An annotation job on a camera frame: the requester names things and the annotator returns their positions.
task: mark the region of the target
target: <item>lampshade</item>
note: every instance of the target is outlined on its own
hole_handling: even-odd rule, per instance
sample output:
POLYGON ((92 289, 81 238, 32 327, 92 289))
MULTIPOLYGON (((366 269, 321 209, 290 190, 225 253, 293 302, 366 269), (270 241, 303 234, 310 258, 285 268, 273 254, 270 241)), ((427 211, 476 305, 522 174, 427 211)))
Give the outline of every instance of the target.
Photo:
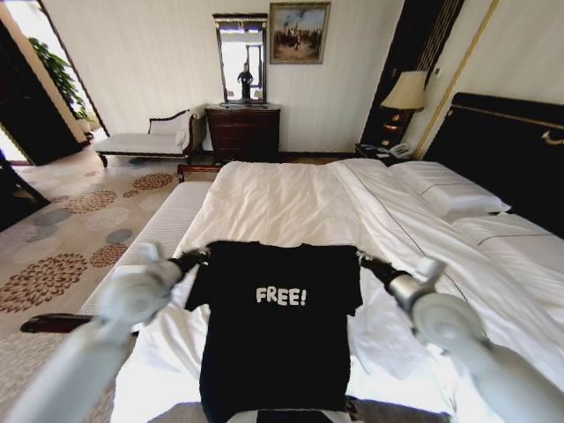
POLYGON ((425 70, 402 72, 391 93, 382 102, 383 108, 397 110, 420 111, 425 106, 423 90, 425 89, 425 70))

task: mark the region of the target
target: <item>dresser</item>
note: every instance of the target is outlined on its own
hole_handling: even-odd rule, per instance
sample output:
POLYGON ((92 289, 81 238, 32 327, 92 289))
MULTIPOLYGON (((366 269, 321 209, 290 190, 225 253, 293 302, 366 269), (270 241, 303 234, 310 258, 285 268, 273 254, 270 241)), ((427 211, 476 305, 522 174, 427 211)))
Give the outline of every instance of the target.
POLYGON ((216 162, 278 161, 280 106, 217 105, 205 114, 216 162))

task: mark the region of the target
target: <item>drawer handle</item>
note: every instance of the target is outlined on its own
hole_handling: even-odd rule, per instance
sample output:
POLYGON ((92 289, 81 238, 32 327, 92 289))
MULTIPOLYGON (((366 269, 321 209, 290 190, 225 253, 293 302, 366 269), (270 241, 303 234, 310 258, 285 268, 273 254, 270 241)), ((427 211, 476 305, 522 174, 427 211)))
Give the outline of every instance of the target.
POLYGON ((542 136, 542 139, 545 140, 545 142, 548 145, 564 145, 564 138, 563 139, 552 139, 550 138, 550 130, 548 130, 547 132, 545 132, 542 136))

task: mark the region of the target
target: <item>telephone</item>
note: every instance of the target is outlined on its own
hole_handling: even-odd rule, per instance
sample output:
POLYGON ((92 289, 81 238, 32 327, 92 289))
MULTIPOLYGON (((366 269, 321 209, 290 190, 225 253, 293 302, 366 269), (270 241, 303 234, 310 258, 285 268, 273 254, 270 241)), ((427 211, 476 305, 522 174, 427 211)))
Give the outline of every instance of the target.
POLYGON ((400 143, 390 148, 390 154, 396 159, 408 159, 412 156, 412 149, 407 143, 400 143))

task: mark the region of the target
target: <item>potted plant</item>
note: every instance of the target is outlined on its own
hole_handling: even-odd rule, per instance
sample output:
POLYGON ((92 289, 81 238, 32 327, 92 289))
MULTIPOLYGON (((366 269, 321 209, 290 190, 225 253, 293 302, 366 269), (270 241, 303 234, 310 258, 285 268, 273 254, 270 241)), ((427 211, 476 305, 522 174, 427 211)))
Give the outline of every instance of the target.
POLYGON ((90 132, 90 121, 85 108, 85 102, 78 95, 77 87, 74 85, 72 79, 66 68, 70 65, 66 63, 61 57, 54 55, 48 49, 48 45, 40 42, 34 37, 28 38, 31 42, 35 53, 40 58, 43 66, 47 70, 59 93, 63 96, 64 102, 67 103, 70 111, 80 126, 80 129, 86 133, 90 132))

